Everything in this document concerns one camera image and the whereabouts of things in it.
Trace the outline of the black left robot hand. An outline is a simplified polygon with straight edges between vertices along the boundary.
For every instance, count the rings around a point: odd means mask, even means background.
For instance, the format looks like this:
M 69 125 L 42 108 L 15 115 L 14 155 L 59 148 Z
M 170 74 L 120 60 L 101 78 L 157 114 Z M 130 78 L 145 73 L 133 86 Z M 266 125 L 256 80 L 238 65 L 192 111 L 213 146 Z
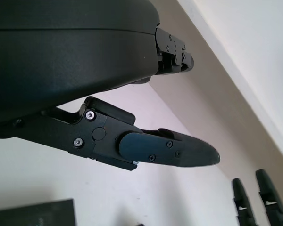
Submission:
M 125 170 L 220 162 L 205 141 L 144 130 L 94 97 L 190 71 L 185 43 L 148 0 L 0 0 L 0 139 L 17 137 Z

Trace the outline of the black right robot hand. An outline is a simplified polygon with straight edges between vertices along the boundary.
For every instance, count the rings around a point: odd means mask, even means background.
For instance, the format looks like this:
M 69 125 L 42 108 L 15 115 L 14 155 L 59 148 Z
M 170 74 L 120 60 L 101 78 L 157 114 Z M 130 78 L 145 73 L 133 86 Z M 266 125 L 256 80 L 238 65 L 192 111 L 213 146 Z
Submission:
M 274 184 L 264 169 L 256 171 L 259 195 L 266 209 L 266 215 L 271 226 L 283 226 L 283 203 Z M 255 226 L 256 220 L 244 186 L 239 178 L 232 180 L 237 219 L 241 226 Z

